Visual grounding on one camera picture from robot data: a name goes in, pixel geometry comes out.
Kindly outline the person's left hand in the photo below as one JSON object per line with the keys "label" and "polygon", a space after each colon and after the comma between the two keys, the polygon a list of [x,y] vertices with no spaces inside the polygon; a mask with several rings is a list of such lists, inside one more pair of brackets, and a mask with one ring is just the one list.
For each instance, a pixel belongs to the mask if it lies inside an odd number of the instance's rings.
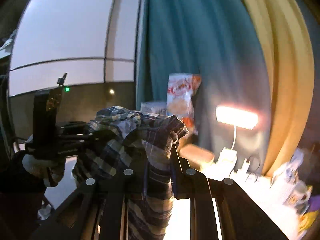
{"label": "person's left hand", "polygon": [[57,160],[36,159],[26,154],[22,159],[23,168],[31,175],[43,180],[45,187],[56,187],[65,172],[65,158]]}

